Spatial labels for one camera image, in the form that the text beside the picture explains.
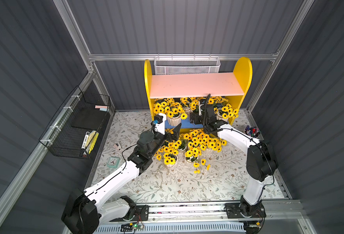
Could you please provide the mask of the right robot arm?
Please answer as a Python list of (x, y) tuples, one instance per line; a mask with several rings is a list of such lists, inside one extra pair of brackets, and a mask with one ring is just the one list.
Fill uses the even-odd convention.
[(240, 214), (244, 218), (266, 217), (262, 204), (263, 191), (275, 183), (274, 172), (278, 168), (272, 145), (269, 142), (250, 137), (232, 127), (224, 120), (218, 120), (214, 107), (209, 103), (211, 96), (198, 102), (198, 113), (190, 114), (190, 121), (203, 125), (208, 135), (214, 135), (221, 140), (239, 148), (247, 156), (246, 170), (249, 180), (238, 207), (226, 205), (227, 215)]

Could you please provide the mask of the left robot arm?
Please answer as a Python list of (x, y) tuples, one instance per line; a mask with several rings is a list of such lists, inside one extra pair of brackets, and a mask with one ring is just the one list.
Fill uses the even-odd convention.
[(73, 234), (92, 234), (106, 222), (133, 217), (136, 204), (127, 196), (110, 203), (107, 208), (104, 204), (149, 168), (153, 156), (165, 141), (178, 140), (182, 126), (178, 124), (172, 133), (167, 133), (164, 123), (153, 121), (151, 125), (151, 130), (140, 135), (133, 152), (116, 171), (84, 191), (75, 189), (70, 193), (61, 220)]

